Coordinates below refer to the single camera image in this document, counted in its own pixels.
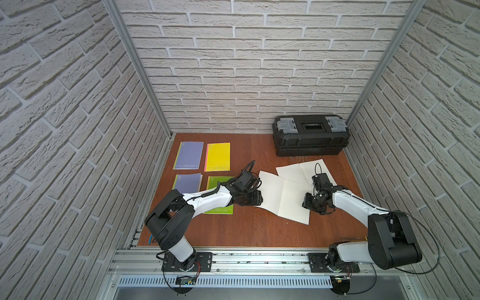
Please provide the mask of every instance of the paper sheet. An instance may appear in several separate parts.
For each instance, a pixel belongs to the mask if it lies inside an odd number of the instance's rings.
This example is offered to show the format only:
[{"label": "paper sheet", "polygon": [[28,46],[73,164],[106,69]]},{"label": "paper sheet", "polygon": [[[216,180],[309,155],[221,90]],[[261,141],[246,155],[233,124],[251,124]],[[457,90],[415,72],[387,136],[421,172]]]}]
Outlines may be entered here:
[{"label": "paper sheet", "polygon": [[259,190],[264,199],[259,206],[277,216],[308,225],[310,210],[301,207],[305,193],[312,192],[310,185],[285,180],[275,174],[260,171],[262,185]]},{"label": "paper sheet", "polygon": [[328,171],[328,168],[325,165],[323,159],[307,161],[304,163],[289,165],[285,167],[276,167],[276,172],[283,179],[291,180],[302,184],[308,184],[312,187],[312,176],[315,175],[315,165],[317,163],[320,165],[320,167],[317,166],[317,173],[326,173],[330,182],[335,186],[335,179],[333,179],[332,174],[330,174],[330,172]]}]

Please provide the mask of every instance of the black toolbox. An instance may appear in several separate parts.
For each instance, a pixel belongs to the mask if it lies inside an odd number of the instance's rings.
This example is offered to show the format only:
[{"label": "black toolbox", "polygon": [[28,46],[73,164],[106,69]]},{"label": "black toolbox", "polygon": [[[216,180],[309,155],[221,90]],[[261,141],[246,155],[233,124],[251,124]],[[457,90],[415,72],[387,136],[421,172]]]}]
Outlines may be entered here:
[{"label": "black toolbox", "polygon": [[277,156],[336,155],[350,137],[337,115],[279,116],[272,127]]}]

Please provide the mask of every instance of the notebook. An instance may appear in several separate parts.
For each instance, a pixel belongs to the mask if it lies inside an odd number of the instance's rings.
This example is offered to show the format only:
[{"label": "notebook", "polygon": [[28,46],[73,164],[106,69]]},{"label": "notebook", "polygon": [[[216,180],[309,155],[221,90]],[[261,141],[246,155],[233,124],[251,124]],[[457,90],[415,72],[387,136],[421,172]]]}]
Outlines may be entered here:
[{"label": "notebook", "polygon": [[203,175],[196,174],[177,174],[173,182],[172,190],[176,189],[182,194],[200,191]]},{"label": "notebook", "polygon": [[[217,182],[225,182],[232,176],[209,176],[207,181],[207,190],[216,188]],[[208,215],[233,215],[233,204],[227,207],[217,207],[204,212]]]},{"label": "notebook", "polygon": [[230,171],[230,143],[207,145],[204,171]]},{"label": "notebook", "polygon": [[181,142],[173,169],[197,170],[200,167],[203,148],[203,142]]}]

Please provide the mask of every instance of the purple notebook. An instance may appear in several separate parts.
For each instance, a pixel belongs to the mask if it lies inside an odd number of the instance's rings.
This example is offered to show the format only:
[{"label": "purple notebook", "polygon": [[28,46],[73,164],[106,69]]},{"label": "purple notebook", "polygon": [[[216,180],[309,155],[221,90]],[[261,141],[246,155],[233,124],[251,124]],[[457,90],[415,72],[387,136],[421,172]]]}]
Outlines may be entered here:
[{"label": "purple notebook", "polygon": [[197,170],[200,167],[203,148],[203,142],[181,142],[173,169]]},{"label": "purple notebook", "polygon": [[178,174],[173,182],[172,189],[176,189],[181,194],[193,193],[200,190],[200,183],[202,183],[202,174]]}]

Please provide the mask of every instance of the green notebook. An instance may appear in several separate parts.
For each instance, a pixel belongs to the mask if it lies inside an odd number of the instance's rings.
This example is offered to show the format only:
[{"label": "green notebook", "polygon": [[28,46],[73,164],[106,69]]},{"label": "green notebook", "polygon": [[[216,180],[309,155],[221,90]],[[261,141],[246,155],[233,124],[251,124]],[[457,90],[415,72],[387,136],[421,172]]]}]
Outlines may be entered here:
[{"label": "green notebook", "polygon": [[[216,188],[218,182],[225,182],[232,176],[209,176],[207,181],[207,190]],[[233,204],[227,207],[218,207],[204,212],[209,215],[233,215]]]}]

